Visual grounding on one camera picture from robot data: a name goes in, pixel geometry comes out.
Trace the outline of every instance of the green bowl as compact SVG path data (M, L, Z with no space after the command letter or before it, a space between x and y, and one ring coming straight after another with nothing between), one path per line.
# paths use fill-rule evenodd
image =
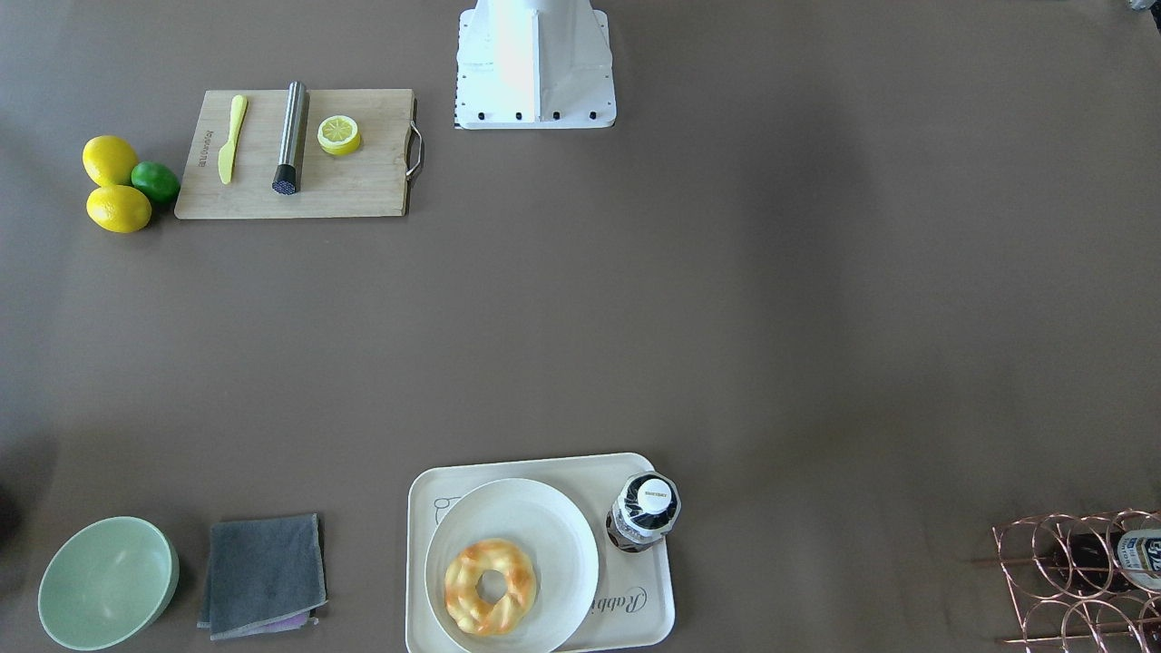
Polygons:
M153 524L109 517L68 538L41 580L44 632L74 651L98 651L153 623L178 587L178 554Z

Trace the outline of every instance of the white label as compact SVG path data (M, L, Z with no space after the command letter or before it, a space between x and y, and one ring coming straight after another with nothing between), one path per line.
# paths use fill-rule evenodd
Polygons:
M637 490L637 503L650 515L664 512L672 498L669 485L661 479L649 479L641 483L641 489Z
M1125 576L1145 589L1161 590L1161 530L1130 531L1117 543ZM1152 572L1134 574L1132 572Z

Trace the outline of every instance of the wooden cutting board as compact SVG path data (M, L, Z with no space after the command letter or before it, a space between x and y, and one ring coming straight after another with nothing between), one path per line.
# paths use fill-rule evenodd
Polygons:
M197 116L181 193L173 213L183 220L363 217L405 215L408 150L414 92L410 88L308 91L300 191L271 188L279 163L287 91L207 91ZM218 150L230 137L230 102L250 106L238 134L233 179L218 178ZM359 123L362 145L342 157L318 145L318 124L332 115Z

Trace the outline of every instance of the white tray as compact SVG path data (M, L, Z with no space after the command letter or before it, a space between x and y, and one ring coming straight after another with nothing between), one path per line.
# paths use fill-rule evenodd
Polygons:
M580 627L556 651L583 653L649 646L673 627L673 586L665 540L643 553L625 553L608 540L605 516L626 479L651 471L637 453L435 467L408 493L408 604L404 630L411 653L460 653L435 622L424 588L424 562L435 526L468 491L499 479L532 479L564 493L589 518L600 573L597 596Z

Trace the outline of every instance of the white plate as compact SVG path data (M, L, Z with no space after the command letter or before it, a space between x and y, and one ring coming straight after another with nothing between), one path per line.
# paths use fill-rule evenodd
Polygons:
M467 634L444 607L444 574L467 546L504 538L536 573L536 601L510 633ZM427 603L444 632L468 653L548 653L576 631L597 591L597 543L589 522L556 488L528 479L484 483L444 516L427 548Z

